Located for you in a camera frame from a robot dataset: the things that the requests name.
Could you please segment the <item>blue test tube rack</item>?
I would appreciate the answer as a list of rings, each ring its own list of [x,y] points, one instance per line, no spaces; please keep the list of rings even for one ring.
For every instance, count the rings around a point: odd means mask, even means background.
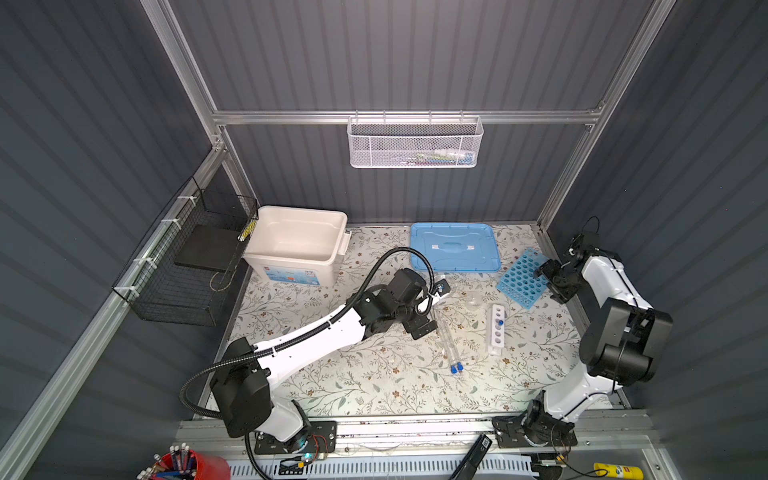
[[[526,248],[502,275],[497,290],[523,309],[531,309],[547,290],[547,278],[535,276],[537,269],[547,261],[548,258],[538,250]]]

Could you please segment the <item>small white tube rack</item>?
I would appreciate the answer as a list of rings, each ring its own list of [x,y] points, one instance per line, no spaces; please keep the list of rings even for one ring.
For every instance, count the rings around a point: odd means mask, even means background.
[[[501,304],[492,304],[489,307],[486,329],[487,329],[487,352],[489,355],[500,356],[505,347],[505,324],[506,309]],[[497,320],[503,320],[504,325],[498,326]]]

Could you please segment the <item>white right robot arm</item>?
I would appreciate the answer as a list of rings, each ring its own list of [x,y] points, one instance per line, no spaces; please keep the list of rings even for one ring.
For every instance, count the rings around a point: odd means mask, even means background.
[[[655,375],[673,320],[639,294],[620,256],[600,247],[596,231],[576,234],[565,261],[550,259],[529,277],[543,280],[557,303],[584,291],[597,309],[581,337],[574,368],[539,392],[524,413],[495,417],[492,425],[502,448],[572,447],[575,424],[595,401]]]

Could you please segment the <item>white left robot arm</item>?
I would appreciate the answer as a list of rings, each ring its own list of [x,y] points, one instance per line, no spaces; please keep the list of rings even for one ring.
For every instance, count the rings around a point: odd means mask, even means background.
[[[257,344],[245,338],[231,342],[219,362],[182,385],[180,401],[197,415],[223,421],[232,438],[269,435],[296,451],[311,423],[298,402],[279,396],[278,388],[303,368],[395,324],[415,340],[435,331],[430,312],[451,292],[446,280],[429,283],[409,268],[387,284],[367,278],[343,305],[305,327]]]

